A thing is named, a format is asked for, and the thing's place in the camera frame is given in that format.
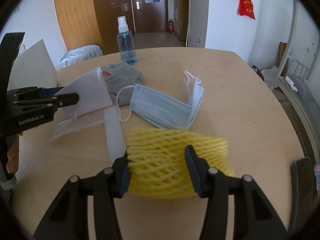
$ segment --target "floor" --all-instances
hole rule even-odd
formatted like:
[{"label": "floor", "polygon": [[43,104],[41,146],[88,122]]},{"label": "floor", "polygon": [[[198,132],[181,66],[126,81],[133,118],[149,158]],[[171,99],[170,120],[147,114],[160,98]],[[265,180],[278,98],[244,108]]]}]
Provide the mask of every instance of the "floor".
[{"label": "floor", "polygon": [[184,47],[175,33],[140,33],[133,38],[135,49]]}]

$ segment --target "white bedding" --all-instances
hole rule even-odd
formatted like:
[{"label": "white bedding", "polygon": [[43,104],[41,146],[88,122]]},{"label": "white bedding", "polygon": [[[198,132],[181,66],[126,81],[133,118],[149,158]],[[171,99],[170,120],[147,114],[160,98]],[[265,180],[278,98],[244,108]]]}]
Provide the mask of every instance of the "white bedding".
[{"label": "white bedding", "polygon": [[77,62],[85,61],[90,58],[103,56],[101,48],[97,45],[88,45],[77,49],[72,49],[66,53],[56,66],[56,69],[62,69],[67,66],[73,65]]}]

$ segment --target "gray sock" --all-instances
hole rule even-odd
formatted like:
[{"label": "gray sock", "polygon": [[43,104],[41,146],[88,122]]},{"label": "gray sock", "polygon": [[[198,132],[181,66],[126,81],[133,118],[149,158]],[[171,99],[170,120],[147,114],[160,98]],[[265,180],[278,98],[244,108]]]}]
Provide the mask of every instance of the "gray sock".
[{"label": "gray sock", "polygon": [[[109,66],[103,66],[101,68],[111,100],[114,104],[116,103],[116,96],[121,88],[141,84],[141,72],[126,62],[119,65],[110,64]],[[130,104],[132,92],[133,88],[124,89],[121,92],[118,98],[119,106]]]}]

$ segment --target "wooden wardrobe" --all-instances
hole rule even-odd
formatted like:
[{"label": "wooden wardrobe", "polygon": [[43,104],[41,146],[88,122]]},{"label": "wooden wardrobe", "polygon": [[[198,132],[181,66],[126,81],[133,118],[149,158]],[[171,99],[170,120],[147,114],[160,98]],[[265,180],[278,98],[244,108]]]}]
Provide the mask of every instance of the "wooden wardrobe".
[{"label": "wooden wardrobe", "polygon": [[98,45],[103,54],[118,52],[119,16],[125,15],[134,34],[131,0],[54,0],[67,50]]}]

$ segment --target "white board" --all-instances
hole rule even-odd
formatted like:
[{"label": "white board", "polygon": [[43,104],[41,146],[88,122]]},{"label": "white board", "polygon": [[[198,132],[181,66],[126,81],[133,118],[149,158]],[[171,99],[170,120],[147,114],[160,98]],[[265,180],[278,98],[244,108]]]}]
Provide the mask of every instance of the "white board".
[{"label": "white board", "polygon": [[24,87],[57,87],[58,76],[44,41],[40,40],[17,57],[12,67],[8,90]]}]

